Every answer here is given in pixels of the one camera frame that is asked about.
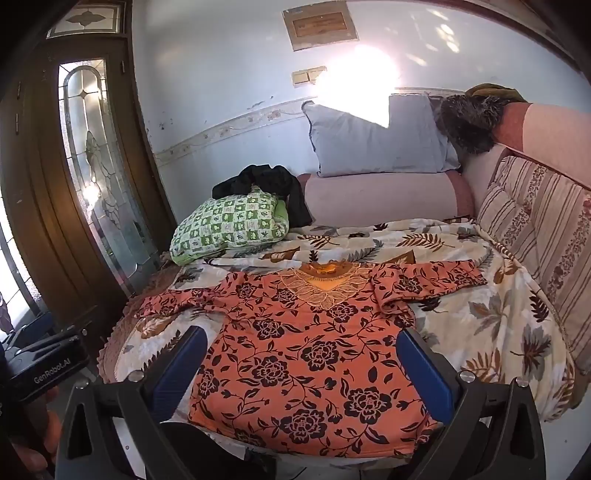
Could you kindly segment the person's left hand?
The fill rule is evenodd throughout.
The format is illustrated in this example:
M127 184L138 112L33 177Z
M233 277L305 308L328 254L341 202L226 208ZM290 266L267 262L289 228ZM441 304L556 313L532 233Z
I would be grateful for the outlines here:
M50 388L39 398L18 410L12 436L9 438L16 455L17 479L54 479L55 460L62 424L58 414L48 408L59 394Z

